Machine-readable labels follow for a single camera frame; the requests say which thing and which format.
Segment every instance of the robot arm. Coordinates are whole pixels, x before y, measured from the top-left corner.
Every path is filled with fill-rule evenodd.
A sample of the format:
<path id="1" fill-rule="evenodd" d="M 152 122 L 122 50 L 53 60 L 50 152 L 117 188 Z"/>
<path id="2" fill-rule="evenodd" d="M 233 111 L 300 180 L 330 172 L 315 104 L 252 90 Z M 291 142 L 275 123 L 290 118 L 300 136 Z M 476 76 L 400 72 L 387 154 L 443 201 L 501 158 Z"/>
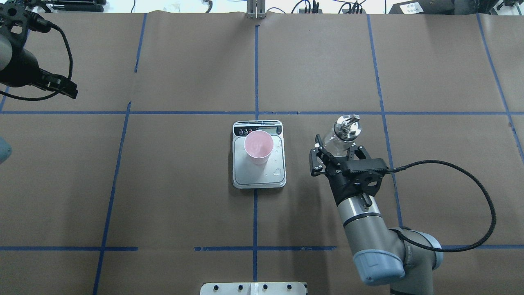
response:
<path id="1" fill-rule="evenodd" d="M 442 262 L 442 253 L 406 243 L 397 232 L 423 245 L 440 248 L 440 244 L 427 234 L 386 227 L 373 197 L 388 173 L 384 160 L 372 159 L 363 146 L 355 144 L 347 156 L 335 157 L 325 150 L 319 135 L 315 141 L 309 158 L 311 175 L 324 174 L 330 182 L 362 282 L 391 284 L 391 294 L 433 295 L 431 271 Z"/>
<path id="2" fill-rule="evenodd" d="M 13 27 L 21 27 L 21 33 L 13 32 Z M 24 49 L 28 31 L 48 33 L 52 28 L 64 37 L 70 57 L 69 77 L 56 75 L 40 69 L 36 57 Z M 33 85 L 42 90 L 54 91 L 54 94 L 42 98 L 21 98 L 0 92 L 1 94 L 23 100 L 43 100 L 58 93 L 76 98 L 77 85 L 71 81 L 72 62 L 69 44 L 63 31 L 40 15 L 28 11 L 22 4 L 0 4 L 0 83 L 10 87 Z"/>

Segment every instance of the white label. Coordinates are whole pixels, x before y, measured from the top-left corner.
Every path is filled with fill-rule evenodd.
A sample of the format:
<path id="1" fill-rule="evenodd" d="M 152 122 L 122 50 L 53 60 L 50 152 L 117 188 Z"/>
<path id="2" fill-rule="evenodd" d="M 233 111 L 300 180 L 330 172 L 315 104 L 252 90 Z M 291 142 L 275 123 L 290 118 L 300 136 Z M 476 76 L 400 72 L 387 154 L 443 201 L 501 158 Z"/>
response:
<path id="1" fill-rule="evenodd" d="M 420 6 L 418 2 L 400 5 L 400 9 L 402 9 L 402 12 L 404 14 L 415 14 L 415 13 L 424 12 L 424 10 L 422 10 L 422 7 Z"/>

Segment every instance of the cup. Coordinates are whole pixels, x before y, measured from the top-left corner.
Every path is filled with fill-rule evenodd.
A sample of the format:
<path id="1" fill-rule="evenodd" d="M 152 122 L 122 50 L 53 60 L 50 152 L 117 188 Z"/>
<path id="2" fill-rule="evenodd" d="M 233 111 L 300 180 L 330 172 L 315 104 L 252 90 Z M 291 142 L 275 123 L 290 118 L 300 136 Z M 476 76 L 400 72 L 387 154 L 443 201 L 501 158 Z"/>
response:
<path id="1" fill-rule="evenodd" d="M 273 138 L 266 131 L 253 131 L 246 136 L 244 149 L 253 163 L 264 164 L 273 151 Z"/>

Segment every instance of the digital scale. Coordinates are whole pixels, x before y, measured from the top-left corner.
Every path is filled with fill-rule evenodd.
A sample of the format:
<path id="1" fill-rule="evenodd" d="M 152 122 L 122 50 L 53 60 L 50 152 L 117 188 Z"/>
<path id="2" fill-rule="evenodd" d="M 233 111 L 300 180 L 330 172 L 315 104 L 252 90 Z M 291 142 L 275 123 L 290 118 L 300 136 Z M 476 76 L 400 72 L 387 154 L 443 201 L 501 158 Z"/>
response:
<path id="1" fill-rule="evenodd" d="M 263 130 L 273 138 L 273 151 L 266 163 L 253 163 L 244 149 L 246 136 Z M 233 185 L 236 188 L 283 187 L 286 184 L 284 133 L 278 120 L 238 121 L 233 124 Z"/>

